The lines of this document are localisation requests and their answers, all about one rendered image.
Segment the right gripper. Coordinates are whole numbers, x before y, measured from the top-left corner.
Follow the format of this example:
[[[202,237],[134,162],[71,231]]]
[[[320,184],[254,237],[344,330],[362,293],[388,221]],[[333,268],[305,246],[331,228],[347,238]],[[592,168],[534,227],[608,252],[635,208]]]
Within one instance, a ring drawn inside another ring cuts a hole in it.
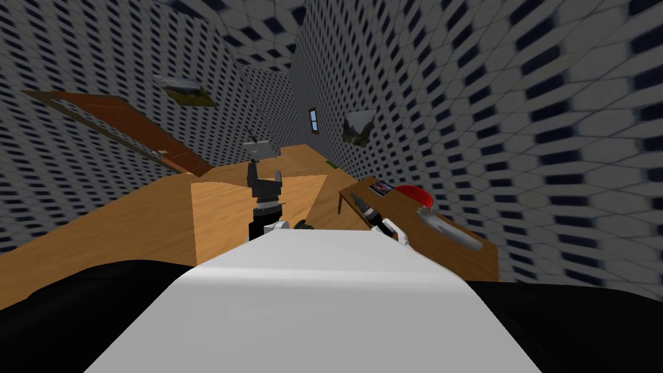
[[[372,210],[360,197],[356,196],[354,193],[351,193],[350,196],[365,218],[371,218],[375,214],[375,210]]]

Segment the light wooden table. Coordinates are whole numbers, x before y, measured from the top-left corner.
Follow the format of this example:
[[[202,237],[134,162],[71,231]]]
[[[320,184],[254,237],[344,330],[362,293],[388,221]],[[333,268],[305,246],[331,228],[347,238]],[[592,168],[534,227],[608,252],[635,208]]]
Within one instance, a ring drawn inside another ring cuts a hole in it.
[[[306,218],[325,175],[283,178],[282,219],[292,226]],[[191,184],[197,264],[209,261],[245,243],[256,198],[251,189],[222,182]]]

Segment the pale grey box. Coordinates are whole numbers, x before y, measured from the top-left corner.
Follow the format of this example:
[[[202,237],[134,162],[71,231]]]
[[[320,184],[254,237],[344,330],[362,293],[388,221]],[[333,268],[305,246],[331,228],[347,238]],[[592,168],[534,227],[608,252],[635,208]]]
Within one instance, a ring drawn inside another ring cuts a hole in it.
[[[271,141],[249,141],[243,143],[242,147],[248,154],[249,159],[256,161],[275,158],[280,151],[280,148]]]

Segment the landscape picture, green and grey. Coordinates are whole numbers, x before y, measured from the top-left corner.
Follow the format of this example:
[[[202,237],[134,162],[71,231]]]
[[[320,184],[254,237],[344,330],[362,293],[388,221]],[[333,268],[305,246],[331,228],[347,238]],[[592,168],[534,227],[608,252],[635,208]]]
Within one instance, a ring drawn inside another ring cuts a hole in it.
[[[202,85],[194,79],[155,74],[154,82],[179,106],[216,107],[216,103]]]

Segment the brown wooden desk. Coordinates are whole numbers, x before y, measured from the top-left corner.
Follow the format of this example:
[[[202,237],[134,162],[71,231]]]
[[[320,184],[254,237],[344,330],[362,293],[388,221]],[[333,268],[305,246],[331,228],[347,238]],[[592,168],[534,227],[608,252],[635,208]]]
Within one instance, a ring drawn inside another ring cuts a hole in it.
[[[346,202],[364,218],[354,203],[351,195],[361,198],[369,207],[378,211],[384,218],[390,219],[409,239],[409,245],[421,255],[444,266],[465,280],[498,282],[499,260],[495,244],[487,241],[469,229],[442,216],[438,217],[452,228],[467,234],[482,244],[479,250],[464,247],[461,243],[436,232],[426,226],[418,216],[418,209],[423,206],[406,194],[393,190],[380,196],[370,189],[377,182],[374,177],[367,177],[339,191],[339,205]]]

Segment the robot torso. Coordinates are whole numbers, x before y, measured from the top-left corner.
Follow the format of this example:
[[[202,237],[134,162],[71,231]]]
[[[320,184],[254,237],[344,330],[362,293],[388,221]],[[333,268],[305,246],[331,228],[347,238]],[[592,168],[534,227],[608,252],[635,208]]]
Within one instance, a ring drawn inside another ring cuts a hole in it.
[[[178,277],[85,373],[541,373],[457,274],[374,231],[278,229]]]

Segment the red bowl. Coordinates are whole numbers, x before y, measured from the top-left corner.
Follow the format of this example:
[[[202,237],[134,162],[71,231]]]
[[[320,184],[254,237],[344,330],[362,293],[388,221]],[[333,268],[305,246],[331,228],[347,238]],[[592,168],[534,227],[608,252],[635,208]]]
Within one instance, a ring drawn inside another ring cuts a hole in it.
[[[414,199],[422,206],[430,209],[433,207],[434,199],[429,192],[415,185],[399,185],[395,189],[406,196]]]

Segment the grey elongated object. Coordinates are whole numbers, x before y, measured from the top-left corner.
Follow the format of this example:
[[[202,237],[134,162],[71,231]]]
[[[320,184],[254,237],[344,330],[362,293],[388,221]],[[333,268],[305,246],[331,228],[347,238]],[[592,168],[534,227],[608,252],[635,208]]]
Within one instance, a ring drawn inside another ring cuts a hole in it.
[[[429,226],[429,228],[432,230],[442,234],[443,236],[460,244],[461,246],[473,251],[478,251],[483,248],[482,242],[465,233],[464,231],[455,228],[455,226],[452,226],[450,223],[447,223],[430,208],[420,207],[417,209],[417,214],[426,226]]]

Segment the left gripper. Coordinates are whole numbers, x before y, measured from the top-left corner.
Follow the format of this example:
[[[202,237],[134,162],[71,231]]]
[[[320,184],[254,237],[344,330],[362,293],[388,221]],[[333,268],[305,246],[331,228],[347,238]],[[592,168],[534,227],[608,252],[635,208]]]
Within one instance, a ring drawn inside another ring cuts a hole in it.
[[[251,159],[247,167],[247,186],[251,188],[252,197],[257,203],[277,202],[282,191],[281,172],[275,171],[274,180],[258,179],[257,164],[256,159]]]

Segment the brown wooden door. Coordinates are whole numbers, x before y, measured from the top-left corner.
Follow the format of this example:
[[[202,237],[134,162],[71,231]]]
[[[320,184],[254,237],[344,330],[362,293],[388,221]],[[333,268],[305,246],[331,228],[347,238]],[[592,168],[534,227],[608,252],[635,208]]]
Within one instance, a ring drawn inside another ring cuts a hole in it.
[[[82,93],[68,93],[63,91],[27,91],[24,94],[44,104],[59,113],[71,117],[84,126],[95,130],[107,138],[133,150],[134,152],[177,172],[177,174],[192,174],[197,177],[205,175],[212,170],[212,165],[161,127],[150,121],[142,113],[129,105],[119,96],[88,95]],[[59,101],[72,104],[83,112],[91,115],[123,135],[143,145],[146,149],[136,147],[132,142],[115,135],[107,129],[86,119],[73,110],[63,106]],[[153,151],[165,150],[168,153],[158,156]]]

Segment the landscape picture with pale sky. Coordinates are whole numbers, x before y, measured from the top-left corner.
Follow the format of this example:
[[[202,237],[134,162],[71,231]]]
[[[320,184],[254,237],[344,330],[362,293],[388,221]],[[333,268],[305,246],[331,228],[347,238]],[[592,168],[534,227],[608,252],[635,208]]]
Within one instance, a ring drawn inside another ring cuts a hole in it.
[[[342,140],[357,147],[365,148],[374,130],[377,109],[347,113],[343,122]]]

